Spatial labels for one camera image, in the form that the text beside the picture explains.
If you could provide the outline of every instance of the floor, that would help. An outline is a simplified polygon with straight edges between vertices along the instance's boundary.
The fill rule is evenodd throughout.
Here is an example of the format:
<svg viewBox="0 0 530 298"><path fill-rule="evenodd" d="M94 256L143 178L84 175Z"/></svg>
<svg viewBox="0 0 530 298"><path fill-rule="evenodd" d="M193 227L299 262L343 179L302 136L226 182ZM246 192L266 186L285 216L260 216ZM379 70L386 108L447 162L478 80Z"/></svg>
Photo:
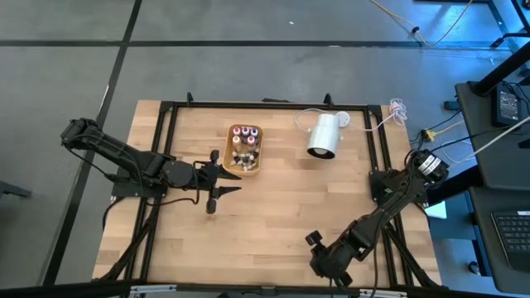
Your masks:
<svg viewBox="0 0 530 298"><path fill-rule="evenodd" d="M381 2L421 26L431 41L451 26L464 7L413 0ZM442 43L447 48L419 49L407 30L368 0L144 0L133 31L127 31L134 3L0 2L0 139L5 140L0 146L0 180L33 191L30 199L0 200L1 288L34 286L46 271L80 169L80 162L59 141L72 118L106 115L104 131L125 139L139 99L183 100L190 91L195 100L267 97L316 103L331 93L336 103L386 104L403 99L407 130L415 136L420 128L451 115L441 105L454 97L454 84L480 79L510 55L506 47L487 50L502 33L484 4L471 6ZM495 3L508 29L519 30L510 3ZM138 43L126 49L119 43L124 38L279 42L272 47ZM16 40L67 42L12 42ZM281 46L281 41L374 41L366 45L378 47ZM465 134L459 126L429 146ZM463 143L446 151L455 160L470 152ZM456 172L472 162L459 165ZM95 163L106 171L116 169L98 157ZM111 187L98 172L90 172L58 283L90 279ZM458 202L458 198L449 202L448 210ZM433 233L446 286L498 293L490 278L472 275L465 268L475 259L469 240L438 236Z"/></svg>

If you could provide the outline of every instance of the white cable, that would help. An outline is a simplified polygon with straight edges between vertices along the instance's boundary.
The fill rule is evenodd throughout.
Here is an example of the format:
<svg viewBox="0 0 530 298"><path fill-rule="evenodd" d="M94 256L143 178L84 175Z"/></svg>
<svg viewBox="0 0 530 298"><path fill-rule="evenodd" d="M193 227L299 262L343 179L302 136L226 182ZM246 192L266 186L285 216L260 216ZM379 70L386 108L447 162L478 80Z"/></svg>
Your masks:
<svg viewBox="0 0 530 298"><path fill-rule="evenodd" d="M319 108L307 108L305 110L300 111L295 116L295 123L298 126L298 128L300 128L301 130L306 131L306 132L310 132L311 129L310 128L304 128L304 127L300 126L300 123L298 122L298 117L300 115L302 115L303 113L309 112L309 111L317 111L317 112L328 113L328 114L333 115L333 113L330 113L328 111L325 111L325 110L322 110L322 109L319 109ZM355 129L364 131L364 132L372 132L372 131L378 129L381 125L383 125L385 122L387 122L387 120L389 120L390 118L393 118L394 122L397 125L399 125L399 126L405 125L405 120L407 120L407 107L403 103L402 99L390 99L390 106L388 107L388 112L390 113L390 115L388 117L386 117L380 124L378 124L378 126L376 126L374 128L371 128L371 129L356 127L356 126L354 126L351 123L349 123L348 125L350 125L351 127L355 128Z"/></svg>
<svg viewBox="0 0 530 298"><path fill-rule="evenodd" d="M302 115L303 113L305 113L305 112L309 112L309 111L316 111L316 112L321 112L321 113L332 114L332 113L330 113L330 112L328 112L328 111L321 110L321 109L319 109L319 108L307 108L307 109L305 109L305 110L303 110L303 111L300 111L300 112L295 116L295 123L296 123L296 125L298 126L298 128L300 128L301 130L304 130L304 131L306 131L306 132L310 132L311 129L310 129L310 128L303 128L303 127L301 127L301 126L300 126L300 123L298 123L298 117L299 117L300 115Z"/></svg>
<svg viewBox="0 0 530 298"><path fill-rule="evenodd" d="M444 146L445 144L448 144L448 143L452 143L454 142L455 140L450 140L450 141L447 141L447 142L443 142L441 145ZM461 142L464 142L466 144L470 144L471 145L471 142L469 141L466 141L466 140L463 140ZM452 159L449 154L447 154L446 152L446 149L444 147L441 148L441 151L444 152L444 155L447 157L448 160L454 162L454 163L458 163L458 162L463 162L463 161L471 161L471 160L474 160L474 157L468 157L468 158L465 158L464 160L462 161L455 161L454 159Z"/></svg>
<svg viewBox="0 0 530 298"><path fill-rule="evenodd" d="M389 120L390 118L393 118L394 122L399 126L405 125L405 120L407 120L407 107L403 103L402 99L390 99L390 106L388 107L388 112L390 113L390 115L383 119L383 121L381 121L381 123L374 128L366 129L356 127L353 124L350 124L350 126L363 132L373 132L385 122L387 122L387 120Z"/></svg>
<svg viewBox="0 0 530 298"><path fill-rule="evenodd" d="M517 127L520 127L521 125L523 125L526 121L530 120L530 116L524 118L521 122L515 124L514 126L512 126L511 128L507 129L505 132L499 134L496 138L494 138L493 140L489 141L486 145L482 146L481 148L479 148L479 150L471 153L469 156L467 156L465 159L467 158L470 158L470 157L473 157L477 154L479 154L479 152L483 151L484 149L486 149L487 147L489 147L491 144L495 143L496 141L498 141L501 137L504 137L506 136L507 134L509 134L510 132L512 132L515 128ZM455 163L454 165L450 166L449 168L447 168L447 170L450 170L453 166L456 166L458 164L460 164L462 161L459 161L457 163Z"/></svg>

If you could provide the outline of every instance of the white cylindrical object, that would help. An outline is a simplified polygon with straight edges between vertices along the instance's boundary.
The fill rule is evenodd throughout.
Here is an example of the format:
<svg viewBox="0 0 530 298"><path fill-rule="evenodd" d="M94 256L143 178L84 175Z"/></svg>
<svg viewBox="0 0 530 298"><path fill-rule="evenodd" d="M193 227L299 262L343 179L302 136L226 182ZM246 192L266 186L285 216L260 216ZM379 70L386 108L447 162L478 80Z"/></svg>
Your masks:
<svg viewBox="0 0 530 298"><path fill-rule="evenodd" d="M234 145L235 150L237 152L241 152L241 149L243 149L243 145L241 144L241 138L238 136L234 136L232 138L232 145Z"/></svg>
<svg viewBox="0 0 530 298"><path fill-rule="evenodd" d="M255 137L250 136L247 138L247 148L250 152L254 152L254 150L256 150L256 138Z"/></svg>
<svg viewBox="0 0 530 298"><path fill-rule="evenodd" d="M339 146L339 124L340 120L335 115L319 115L307 143L307 153L323 159L334 158Z"/></svg>

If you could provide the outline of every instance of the small container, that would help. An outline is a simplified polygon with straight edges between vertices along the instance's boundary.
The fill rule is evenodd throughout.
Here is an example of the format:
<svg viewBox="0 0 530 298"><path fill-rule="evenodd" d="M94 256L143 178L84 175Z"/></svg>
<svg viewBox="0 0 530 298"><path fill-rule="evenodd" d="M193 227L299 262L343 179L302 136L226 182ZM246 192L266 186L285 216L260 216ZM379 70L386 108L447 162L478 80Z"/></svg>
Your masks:
<svg viewBox="0 0 530 298"><path fill-rule="evenodd" d="M255 143L255 150L254 152L248 151L248 145L242 145L242 151L237 152L237 157L240 159L239 161L236 161L236 164L234 165L232 161L235 160L234 156L232 156L232 152L236 151L236 148L234 144L232 143L234 139L234 129L235 128L240 129L240 136L239 138L243 142L243 133L244 131L248 131L248 135L250 136L250 133L252 129L258 130L258 138L254 140L254 142L259 141L257 144ZM259 168L261 167L261 161L259 160L262 156L262 144L263 144L263 130L256 126L256 125L248 125L248 124L234 124L228 129L228 135L226 137L226 145L224 148L224 159L223 159L223 166L224 168L229 171L230 173L238 176L250 176L255 175ZM248 162L248 164L243 164L243 158L245 158Z"/></svg>

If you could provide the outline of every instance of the keyboard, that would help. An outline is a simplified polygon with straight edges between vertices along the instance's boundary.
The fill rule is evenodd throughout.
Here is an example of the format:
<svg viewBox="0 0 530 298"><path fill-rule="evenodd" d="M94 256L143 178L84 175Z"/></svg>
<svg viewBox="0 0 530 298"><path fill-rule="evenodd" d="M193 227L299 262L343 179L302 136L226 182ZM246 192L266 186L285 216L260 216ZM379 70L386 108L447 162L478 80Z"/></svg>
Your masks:
<svg viewBox="0 0 530 298"><path fill-rule="evenodd" d="M493 212L491 216L509 266L530 272L530 211Z"/></svg>

